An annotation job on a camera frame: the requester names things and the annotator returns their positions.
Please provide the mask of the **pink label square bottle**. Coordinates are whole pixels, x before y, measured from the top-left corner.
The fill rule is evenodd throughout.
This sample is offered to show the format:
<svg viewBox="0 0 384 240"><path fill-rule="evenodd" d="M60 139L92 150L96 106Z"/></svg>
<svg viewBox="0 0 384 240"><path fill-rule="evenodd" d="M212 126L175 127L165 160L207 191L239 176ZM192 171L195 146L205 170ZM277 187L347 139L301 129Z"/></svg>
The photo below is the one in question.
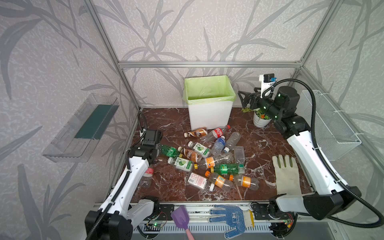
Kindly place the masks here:
<svg viewBox="0 0 384 240"><path fill-rule="evenodd" d="M193 172L187 174L186 186L194 187L199 190L208 190L209 192L213 192L215 187L209 179Z"/></svg>

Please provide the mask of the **clear unlabelled plastic bottle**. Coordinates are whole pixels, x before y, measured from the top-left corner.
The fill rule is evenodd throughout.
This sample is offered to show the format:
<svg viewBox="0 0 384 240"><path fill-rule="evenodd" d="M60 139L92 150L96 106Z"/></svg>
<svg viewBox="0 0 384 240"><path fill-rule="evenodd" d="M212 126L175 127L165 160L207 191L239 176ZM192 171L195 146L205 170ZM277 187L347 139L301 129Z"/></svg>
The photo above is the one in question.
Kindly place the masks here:
<svg viewBox="0 0 384 240"><path fill-rule="evenodd" d="M223 149L224 153L232 151L241 138L241 134L238 132L232 133L229 139L226 141L225 147Z"/></svg>

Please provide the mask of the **square clear plastic bottle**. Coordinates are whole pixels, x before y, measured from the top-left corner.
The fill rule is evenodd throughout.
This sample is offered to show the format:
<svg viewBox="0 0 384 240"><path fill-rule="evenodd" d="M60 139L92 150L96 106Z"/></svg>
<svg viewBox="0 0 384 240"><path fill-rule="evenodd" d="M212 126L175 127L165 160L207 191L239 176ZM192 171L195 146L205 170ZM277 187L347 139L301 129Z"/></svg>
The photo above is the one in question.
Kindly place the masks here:
<svg viewBox="0 0 384 240"><path fill-rule="evenodd" d="M245 149L243 146L235 146L234 157L237 164L244 165L246 157L245 157Z"/></svg>

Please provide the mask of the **blue label Pocari bottle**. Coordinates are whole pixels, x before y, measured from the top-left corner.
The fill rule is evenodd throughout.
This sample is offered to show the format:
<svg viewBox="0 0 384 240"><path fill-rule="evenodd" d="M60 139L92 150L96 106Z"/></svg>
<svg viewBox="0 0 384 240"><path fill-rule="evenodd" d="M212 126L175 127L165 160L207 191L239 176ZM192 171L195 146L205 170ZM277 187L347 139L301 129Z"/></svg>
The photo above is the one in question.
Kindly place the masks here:
<svg viewBox="0 0 384 240"><path fill-rule="evenodd" d="M217 138L211 149L211 156L220 155L225 147L225 144L226 144L225 136L221 136Z"/></svg>

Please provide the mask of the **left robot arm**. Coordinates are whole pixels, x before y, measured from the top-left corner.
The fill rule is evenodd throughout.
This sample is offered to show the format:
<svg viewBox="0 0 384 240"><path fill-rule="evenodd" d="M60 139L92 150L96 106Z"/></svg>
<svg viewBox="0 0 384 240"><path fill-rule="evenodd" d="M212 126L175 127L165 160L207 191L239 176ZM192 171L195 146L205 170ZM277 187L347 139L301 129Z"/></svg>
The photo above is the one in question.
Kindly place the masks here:
<svg viewBox="0 0 384 240"><path fill-rule="evenodd" d="M140 124L140 138L126 152L126 167L115 188L97 211L85 218L87 240L129 240L134 229L147 217L156 215L159 200L146 197L133 207L132 197L144 173L156 160L162 132L150 130L147 121Z"/></svg>

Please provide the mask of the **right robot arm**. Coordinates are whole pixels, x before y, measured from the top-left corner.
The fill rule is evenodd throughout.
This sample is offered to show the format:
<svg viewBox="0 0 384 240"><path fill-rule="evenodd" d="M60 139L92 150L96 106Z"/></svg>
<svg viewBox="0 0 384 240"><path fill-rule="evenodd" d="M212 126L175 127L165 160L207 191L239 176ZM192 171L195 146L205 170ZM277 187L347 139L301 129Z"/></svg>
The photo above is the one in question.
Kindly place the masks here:
<svg viewBox="0 0 384 240"><path fill-rule="evenodd" d="M295 88L285 82L301 84L311 96L311 122L295 113L300 99ZM311 194L279 194L271 199L275 209L311 216L316 220L332 221L356 228L379 228L384 224L383 214L361 197L358 187L349 186L323 154L316 139L316 97L303 81L284 79L270 82L265 90L255 88L254 93L238 91L242 106L260 109L274 121L275 128L288 141L300 164L310 179L314 192ZM355 201L372 211L378 220L374 223L353 223L334 215L348 209Z"/></svg>

